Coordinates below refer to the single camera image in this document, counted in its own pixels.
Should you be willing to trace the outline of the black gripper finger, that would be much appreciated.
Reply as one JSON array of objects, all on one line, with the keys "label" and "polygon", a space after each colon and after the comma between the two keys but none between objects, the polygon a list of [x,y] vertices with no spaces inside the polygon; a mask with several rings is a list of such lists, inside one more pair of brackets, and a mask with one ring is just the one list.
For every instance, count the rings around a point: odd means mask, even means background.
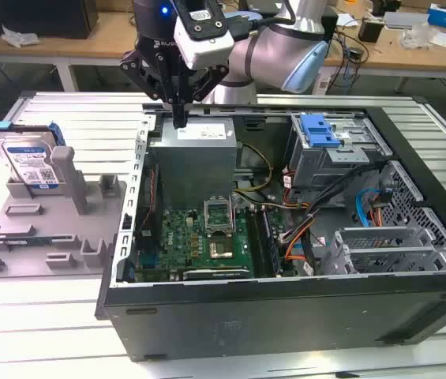
[{"label": "black gripper finger", "polygon": [[167,56],[162,51],[153,52],[147,62],[139,50],[128,51],[118,67],[149,98],[163,102],[172,114],[174,128],[179,129],[180,103]]},{"label": "black gripper finger", "polygon": [[193,102],[204,99],[229,73],[228,66],[210,66],[197,71],[179,71],[179,127],[185,128]]}]

